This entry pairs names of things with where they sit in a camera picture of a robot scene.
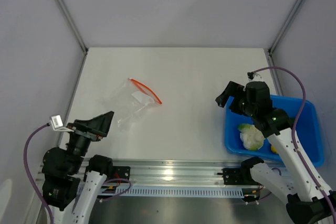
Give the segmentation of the clear orange zip top bag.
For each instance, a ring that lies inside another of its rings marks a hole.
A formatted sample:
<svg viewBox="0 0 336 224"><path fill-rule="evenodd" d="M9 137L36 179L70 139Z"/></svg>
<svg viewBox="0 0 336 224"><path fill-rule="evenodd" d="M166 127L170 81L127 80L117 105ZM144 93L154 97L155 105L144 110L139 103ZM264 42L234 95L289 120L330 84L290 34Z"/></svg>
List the clear orange zip top bag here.
<svg viewBox="0 0 336 224"><path fill-rule="evenodd" d="M114 112L113 124L126 132L148 110L162 105L155 92L142 82L128 78L102 99L103 106Z"/></svg>

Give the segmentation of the white toy cauliflower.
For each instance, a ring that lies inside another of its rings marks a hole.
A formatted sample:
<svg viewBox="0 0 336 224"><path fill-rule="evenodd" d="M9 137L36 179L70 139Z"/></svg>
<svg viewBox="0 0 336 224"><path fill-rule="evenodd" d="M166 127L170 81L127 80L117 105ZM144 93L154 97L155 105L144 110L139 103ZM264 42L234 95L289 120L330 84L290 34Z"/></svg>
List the white toy cauliflower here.
<svg viewBox="0 0 336 224"><path fill-rule="evenodd" d="M242 123L238 126L239 137L243 147L249 151L257 151L264 145L264 136L254 125Z"/></svg>

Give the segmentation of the yellow toy lemon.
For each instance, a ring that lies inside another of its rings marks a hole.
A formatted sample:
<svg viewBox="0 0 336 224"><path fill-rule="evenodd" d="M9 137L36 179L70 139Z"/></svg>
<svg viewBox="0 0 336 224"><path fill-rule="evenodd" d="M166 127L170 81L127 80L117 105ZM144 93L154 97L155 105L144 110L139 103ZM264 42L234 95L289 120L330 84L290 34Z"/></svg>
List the yellow toy lemon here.
<svg viewBox="0 0 336 224"><path fill-rule="evenodd" d="M278 154L276 148L273 145L270 147L270 149L274 154Z"/></svg>

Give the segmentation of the green toy cucumber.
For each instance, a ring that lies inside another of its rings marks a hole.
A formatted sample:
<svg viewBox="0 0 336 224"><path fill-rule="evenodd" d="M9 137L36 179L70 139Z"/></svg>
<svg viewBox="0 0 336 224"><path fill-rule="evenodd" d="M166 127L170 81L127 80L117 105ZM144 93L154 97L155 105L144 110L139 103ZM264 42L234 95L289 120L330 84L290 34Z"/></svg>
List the green toy cucumber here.
<svg viewBox="0 0 336 224"><path fill-rule="evenodd" d="M289 123L291 124L291 125L293 125L294 124L294 122L295 122L295 118L289 118Z"/></svg>

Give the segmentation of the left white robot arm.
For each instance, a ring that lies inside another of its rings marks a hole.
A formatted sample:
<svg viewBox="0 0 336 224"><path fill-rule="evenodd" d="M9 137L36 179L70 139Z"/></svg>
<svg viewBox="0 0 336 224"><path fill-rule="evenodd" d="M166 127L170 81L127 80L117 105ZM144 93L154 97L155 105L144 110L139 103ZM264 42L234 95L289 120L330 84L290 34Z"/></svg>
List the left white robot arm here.
<svg viewBox="0 0 336 224"><path fill-rule="evenodd" d="M114 176L113 161L101 155L89 160L80 195L77 195L77 191L81 179L75 175L90 144L107 137L113 116L114 112L109 111L90 120L74 120L67 126L63 125L60 115L50 118L54 131L69 134L66 148L54 147L43 158L43 198L54 217L51 223L89 222L101 186Z"/></svg>

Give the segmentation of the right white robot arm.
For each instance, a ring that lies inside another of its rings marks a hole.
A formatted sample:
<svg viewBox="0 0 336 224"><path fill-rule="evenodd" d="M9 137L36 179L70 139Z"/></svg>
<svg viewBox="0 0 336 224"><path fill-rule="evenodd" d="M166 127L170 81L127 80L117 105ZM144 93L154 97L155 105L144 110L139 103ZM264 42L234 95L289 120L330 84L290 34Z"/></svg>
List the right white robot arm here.
<svg viewBox="0 0 336 224"><path fill-rule="evenodd" d="M240 179L246 184L255 181L266 186L285 204L294 223L334 218L335 191L312 164L287 112L274 107L267 84L251 81L243 86L230 81L215 101L223 108L230 97L233 98L229 106L231 112L251 118L254 126L275 147L293 183L287 183L260 158L246 161L247 166L240 170Z"/></svg>

